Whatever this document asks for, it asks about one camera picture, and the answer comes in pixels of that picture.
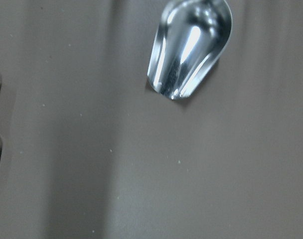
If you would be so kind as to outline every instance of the gray table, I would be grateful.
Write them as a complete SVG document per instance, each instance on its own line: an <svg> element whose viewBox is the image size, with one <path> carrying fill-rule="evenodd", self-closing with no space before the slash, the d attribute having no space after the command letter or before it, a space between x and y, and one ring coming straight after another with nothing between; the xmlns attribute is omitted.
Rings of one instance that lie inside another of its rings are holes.
<svg viewBox="0 0 303 239"><path fill-rule="evenodd" d="M0 239L303 239L303 0L229 0L188 100L147 85L166 0L0 0Z"/></svg>

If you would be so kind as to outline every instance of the shiny metal scoop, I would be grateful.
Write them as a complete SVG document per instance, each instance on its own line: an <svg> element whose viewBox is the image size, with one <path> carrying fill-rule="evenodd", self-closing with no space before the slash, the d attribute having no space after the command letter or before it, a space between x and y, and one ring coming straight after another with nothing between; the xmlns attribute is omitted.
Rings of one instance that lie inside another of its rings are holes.
<svg viewBox="0 0 303 239"><path fill-rule="evenodd" d="M153 44L151 86L172 100L189 97L219 59L231 28L225 0L171 0Z"/></svg>

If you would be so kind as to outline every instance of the silver scoop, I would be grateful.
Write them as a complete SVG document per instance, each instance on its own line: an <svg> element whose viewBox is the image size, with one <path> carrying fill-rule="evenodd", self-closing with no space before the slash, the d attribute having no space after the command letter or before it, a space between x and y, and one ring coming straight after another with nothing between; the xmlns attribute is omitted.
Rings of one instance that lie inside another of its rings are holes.
<svg viewBox="0 0 303 239"><path fill-rule="evenodd" d="M225 0L171 0L148 68L154 90L172 100L189 97L224 51L231 28Z"/></svg>

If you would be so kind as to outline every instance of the metal scoop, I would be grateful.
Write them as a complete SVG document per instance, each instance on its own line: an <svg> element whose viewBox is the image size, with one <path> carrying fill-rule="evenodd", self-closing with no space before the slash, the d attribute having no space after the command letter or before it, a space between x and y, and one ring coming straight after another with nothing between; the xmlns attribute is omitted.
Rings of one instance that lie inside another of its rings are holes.
<svg viewBox="0 0 303 239"><path fill-rule="evenodd" d="M225 0L171 0L148 68L154 90L172 100L189 97L224 51L231 28Z"/></svg>

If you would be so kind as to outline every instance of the stainless steel scoop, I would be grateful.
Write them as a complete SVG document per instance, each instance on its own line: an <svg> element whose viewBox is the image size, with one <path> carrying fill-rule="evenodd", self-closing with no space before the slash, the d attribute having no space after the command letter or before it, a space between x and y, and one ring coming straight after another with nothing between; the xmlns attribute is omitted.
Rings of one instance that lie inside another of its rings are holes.
<svg viewBox="0 0 303 239"><path fill-rule="evenodd" d="M148 79L172 100L189 97L219 59L232 28L225 0L171 0L156 33Z"/></svg>

